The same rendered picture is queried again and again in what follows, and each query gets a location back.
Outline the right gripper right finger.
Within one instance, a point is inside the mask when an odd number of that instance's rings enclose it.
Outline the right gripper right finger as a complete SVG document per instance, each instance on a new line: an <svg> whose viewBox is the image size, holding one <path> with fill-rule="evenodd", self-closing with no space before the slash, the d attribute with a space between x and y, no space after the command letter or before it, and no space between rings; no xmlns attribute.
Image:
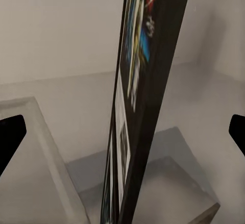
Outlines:
<svg viewBox="0 0 245 224"><path fill-rule="evenodd" d="M230 123L229 133L245 155L245 117L233 115Z"/></svg>

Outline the poster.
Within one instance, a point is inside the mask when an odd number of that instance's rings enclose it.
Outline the poster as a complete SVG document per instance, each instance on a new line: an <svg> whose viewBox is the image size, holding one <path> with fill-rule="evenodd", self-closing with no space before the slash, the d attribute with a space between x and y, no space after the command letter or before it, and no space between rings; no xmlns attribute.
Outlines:
<svg viewBox="0 0 245 224"><path fill-rule="evenodd" d="M114 224L132 224L188 0L124 0L113 92Z"/></svg>

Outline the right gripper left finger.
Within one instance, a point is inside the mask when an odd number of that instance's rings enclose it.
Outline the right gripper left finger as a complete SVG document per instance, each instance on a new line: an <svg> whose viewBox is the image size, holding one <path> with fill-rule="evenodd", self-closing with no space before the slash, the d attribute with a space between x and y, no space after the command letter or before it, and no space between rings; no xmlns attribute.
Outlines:
<svg viewBox="0 0 245 224"><path fill-rule="evenodd" d="M0 176L26 134L22 115L0 120Z"/></svg>

